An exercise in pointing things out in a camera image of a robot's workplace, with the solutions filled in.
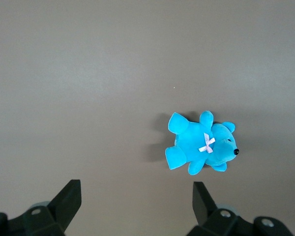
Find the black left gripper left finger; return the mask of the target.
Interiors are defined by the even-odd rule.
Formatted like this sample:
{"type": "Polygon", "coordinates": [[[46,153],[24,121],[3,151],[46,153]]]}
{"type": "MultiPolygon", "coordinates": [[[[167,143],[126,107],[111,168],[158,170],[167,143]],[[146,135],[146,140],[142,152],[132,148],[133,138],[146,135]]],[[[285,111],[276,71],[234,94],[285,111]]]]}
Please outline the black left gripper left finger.
{"type": "Polygon", "coordinates": [[[8,236],[63,236],[82,203],[81,181],[72,179],[45,206],[37,205],[7,222],[8,236]]]}

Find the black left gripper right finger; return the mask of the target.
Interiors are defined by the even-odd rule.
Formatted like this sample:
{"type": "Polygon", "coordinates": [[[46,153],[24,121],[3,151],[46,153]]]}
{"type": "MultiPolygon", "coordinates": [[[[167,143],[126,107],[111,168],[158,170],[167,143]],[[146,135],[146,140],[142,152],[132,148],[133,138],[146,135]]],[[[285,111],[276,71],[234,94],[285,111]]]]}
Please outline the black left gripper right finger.
{"type": "Polygon", "coordinates": [[[193,183],[192,207],[198,224],[189,236],[252,236],[253,224],[233,211],[218,208],[203,182],[193,183]]]}

